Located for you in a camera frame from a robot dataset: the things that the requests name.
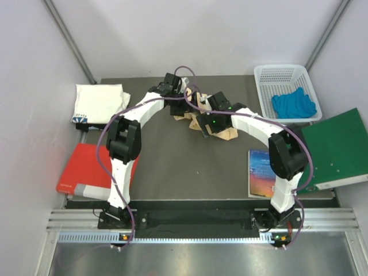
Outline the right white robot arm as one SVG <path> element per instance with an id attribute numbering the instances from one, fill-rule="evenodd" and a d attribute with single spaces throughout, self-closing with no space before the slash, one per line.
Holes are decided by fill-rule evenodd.
<path id="1" fill-rule="evenodd" d="M 222 92 L 205 96 L 197 94 L 197 117 L 204 135 L 227 128 L 243 131 L 261 141 L 269 150 L 270 166 L 274 174 L 274 193 L 270 201 L 268 219 L 280 228 L 290 219 L 296 204 L 298 183 L 306 167 L 312 164 L 301 128 L 270 121 L 241 103 L 231 104 Z"/>

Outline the yellow t shirt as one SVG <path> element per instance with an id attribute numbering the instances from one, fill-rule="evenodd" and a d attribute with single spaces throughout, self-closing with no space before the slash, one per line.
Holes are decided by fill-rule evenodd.
<path id="1" fill-rule="evenodd" d="M 190 90 L 193 91 L 190 88 L 186 89 L 187 100 L 184 99 L 188 105 L 191 105 L 190 101 L 188 100 L 188 91 L 190 91 Z M 204 95 L 205 97 L 209 96 L 207 94 L 201 94 L 199 92 L 197 92 L 197 93 L 198 93 L 198 95 L 197 95 L 198 101 L 199 101 L 199 97 L 202 96 L 202 95 Z M 231 106 L 232 106 L 232 110 L 230 112 L 234 111 L 235 108 L 237 107 L 236 105 L 231 105 Z M 196 117 L 198 115 L 200 115 L 201 113 L 203 113 L 203 112 L 207 112 L 207 110 L 197 107 L 195 111 L 184 112 L 183 117 L 174 116 L 174 118 L 176 120 L 188 119 L 188 120 L 190 120 L 190 125 L 189 125 L 190 129 L 202 132 L 202 130 L 199 127 L 199 124 L 197 122 Z M 207 126 L 207 129 L 208 129 L 209 133 L 211 134 L 211 136 L 215 136 L 215 137 L 218 137 L 218 138 L 226 140 L 226 141 L 232 140 L 232 139 L 235 139 L 235 138 L 238 137 L 237 130 L 235 128 L 233 128 L 232 126 L 229 129 L 227 129 L 225 131 L 222 131 L 218 134 L 212 134 L 208 126 Z"/>

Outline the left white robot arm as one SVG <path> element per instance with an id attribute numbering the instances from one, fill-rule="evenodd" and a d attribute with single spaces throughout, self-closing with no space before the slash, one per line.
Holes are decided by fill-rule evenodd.
<path id="1" fill-rule="evenodd" d="M 109 171 L 109 207 L 106 211 L 111 214 L 110 220 L 118 228 L 126 227 L 131 219 L 129 212 L 124 209 L 128 209 L 130 202 L 133 165 L 141 152 L 141 129 L 166 106 L 174 110 L 185 104 L 184 96 L 190 96 L 188 84 L 187 78 L 167 73 L 164 81 L 151 87 L 140 102 L 112 117 L 106 139 L 112 166 Z"/>

